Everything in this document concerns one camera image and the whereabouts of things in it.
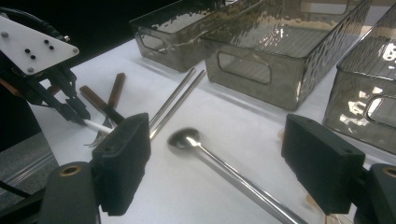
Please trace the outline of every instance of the fork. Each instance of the fork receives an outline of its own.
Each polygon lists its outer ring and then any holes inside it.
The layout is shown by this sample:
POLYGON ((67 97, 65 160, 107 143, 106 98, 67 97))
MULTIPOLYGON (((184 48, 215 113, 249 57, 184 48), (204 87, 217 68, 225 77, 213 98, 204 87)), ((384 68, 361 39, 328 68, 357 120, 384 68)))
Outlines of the fork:
MULTIPOLYGON (((124 73, 117 74, 116 79, 114 81, 113 89, 111 90, 111 93, 110 93, 110 96, 109 96, 108 102, 107 102, 107 104, 110 105, 112 108, 115 108, 117 106, 117 103, 119 102, 120 94, 121 94, 124 82, 125 82, 125 74, 124 73)), ((103 126, 106 126, 107 128, 112 129, 115 127, 115 124, 111 121, 111 119, 108 116, 106 116, 105 121, 103 122, 103 126)), ((84 146, 97 147, 103 141, 103 139, 106 138, 106 136, 107 136, 106 133, 104 133, 102 131, 98 131, 98 134, 96 135, 93 142, 90 144, 84 145, 84 146)))

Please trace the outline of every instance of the screw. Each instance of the screw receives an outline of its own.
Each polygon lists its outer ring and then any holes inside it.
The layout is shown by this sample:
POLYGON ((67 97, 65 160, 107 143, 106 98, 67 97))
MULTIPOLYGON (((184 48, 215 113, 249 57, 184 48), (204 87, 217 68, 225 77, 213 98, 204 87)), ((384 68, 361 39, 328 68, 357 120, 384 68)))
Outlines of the screw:
POLYGON ((5 31, 3 31, 3 32, 1 33, 1 36, 2 36, 2 37, 8 37, 8 33, 5 32, 5 31))

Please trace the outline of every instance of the translucent storage basket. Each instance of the translucent storage basket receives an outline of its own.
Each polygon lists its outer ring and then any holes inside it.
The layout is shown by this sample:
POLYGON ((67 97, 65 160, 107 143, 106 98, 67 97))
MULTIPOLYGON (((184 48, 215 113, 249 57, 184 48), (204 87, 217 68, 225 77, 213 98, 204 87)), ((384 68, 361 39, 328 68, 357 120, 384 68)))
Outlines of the translucent storage basket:
POLYGON ((396 154, 396 5, 338 64, 323 124, 396 154))
POLYGON ((262 0, 202 35, 209 79, 295 110, 358 39, 371 1, 342 14, 304 12, 300 1, 262 0))
POLYGON ((184 72, 204 59, 199 36, 260 0, 181 0, 130 21, 140 53, 156 63, 184 72))

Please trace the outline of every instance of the metal rod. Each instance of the metal rod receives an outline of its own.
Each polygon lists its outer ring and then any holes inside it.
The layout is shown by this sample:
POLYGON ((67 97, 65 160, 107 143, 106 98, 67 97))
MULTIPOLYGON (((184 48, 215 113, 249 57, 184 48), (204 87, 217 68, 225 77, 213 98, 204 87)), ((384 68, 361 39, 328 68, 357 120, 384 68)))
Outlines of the metal rod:
POLYGON ((160 131, 160 129, 165 125, 165 123, 172 117, 172 115, 176 112, 176 110, 180 107, 180 105, 186 100, 186 98, 190 95, 192 90, 198 85, 201 79, 206 75, 206 71, 203 70, 198 77, 190 84, 190 86, 183 92, 183 94, 178 98, 169 112, 163 117, 163 120, 158 124, 158 126, 154 129, 154 131, 150 134, 149 138, 152 140, 160 131))
POLYGON ((244 185, 248 190, 254 193, 262 202, 266 203, 270 206, 271 210, 266 210, 268 213, 276 217, 282 223, 287 224, 305 224, 302 218, 297 216, 288 207, 280 203, 277 199, 271 196, 269 193, 259 189, 255 186, 250 180, 245 178, 243 175, 239 174, 237 170, 235 170, 231 165, 227 162, 222 161, 215 154, 202 147, 201 144, 198 144, 198 148, 200 148, 208 157, 210 157, 213 161, 215 161, 218 165, 220 165, 223 169, 225 169, 230 175, 233 176, 236 180, 238 180, 242 185, 244 185))
POLYGON ((172 94, 169 96, 169 98, 166 100, 166 102, 161 106, 160 110, 158 110, 157 114, 154 115, 154 117, 151 119, 149 122, 149 128, 151 129, 152 126, 155 124, 155 122, 158 121, 160 116, 163 114, 163 112, 166 110, 166 108, 175 100, 177 95, 180 93, 180 91, 183 89, 183 87, 189 82, 189 80, 192 78, 192 76, 195 74, 196 70, 195 68, 192 68, 190 72, 184 77, 184 79, 180 82, 180 84, 177 86, 177 88, 172 92, 172 94))

